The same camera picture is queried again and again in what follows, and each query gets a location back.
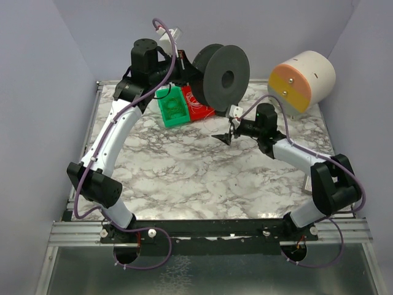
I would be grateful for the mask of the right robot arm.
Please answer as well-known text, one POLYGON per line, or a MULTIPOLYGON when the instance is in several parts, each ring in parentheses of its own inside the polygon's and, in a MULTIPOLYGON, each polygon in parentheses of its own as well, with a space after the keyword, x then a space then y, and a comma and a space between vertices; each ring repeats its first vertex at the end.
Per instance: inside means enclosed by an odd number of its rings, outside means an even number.
POLYGON ((231 145, 233 138, 248 136, 256 140, 263 154, 286 162, 311 178, 312 199, 283 217, 284 232, 289 235, 360 200, 361 193, 345 155, 322 155, 296 147, 278 130, 277 120, 274 106, 260 103, 254 120, 232 117, 229 131, 213 137, 231 145))

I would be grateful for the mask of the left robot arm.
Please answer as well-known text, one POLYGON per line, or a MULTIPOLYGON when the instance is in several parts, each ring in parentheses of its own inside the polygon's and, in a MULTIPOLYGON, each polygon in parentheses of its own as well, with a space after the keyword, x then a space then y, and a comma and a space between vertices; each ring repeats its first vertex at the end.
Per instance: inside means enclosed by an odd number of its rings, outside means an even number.
POLYGON ((166 84, 189 82, 195 68, 183 64, 176 40, 164 35, 159 41, 138 39, 131 50, 131 65, 115 86, 108 117, 98 137, 80 159, 69 163, 67 174, 74 186, 74 216, 79 214, 78 199, 84 197, 118 229, 132 231, 136 216, 120 198, 122 184, 112 179, 114 166, 125 140, 156 91, 166 84))

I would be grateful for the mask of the black spool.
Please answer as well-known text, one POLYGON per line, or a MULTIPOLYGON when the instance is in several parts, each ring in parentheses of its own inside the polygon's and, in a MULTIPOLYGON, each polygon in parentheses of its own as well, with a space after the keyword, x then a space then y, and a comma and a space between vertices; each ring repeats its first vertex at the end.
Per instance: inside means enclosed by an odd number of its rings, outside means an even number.
POLYGON ((190 83, 197 102, 225 112, 243 98, 249 83, 250 64, 237 45, 210 44, 195 57, 192 65, 203 77, 190 83))

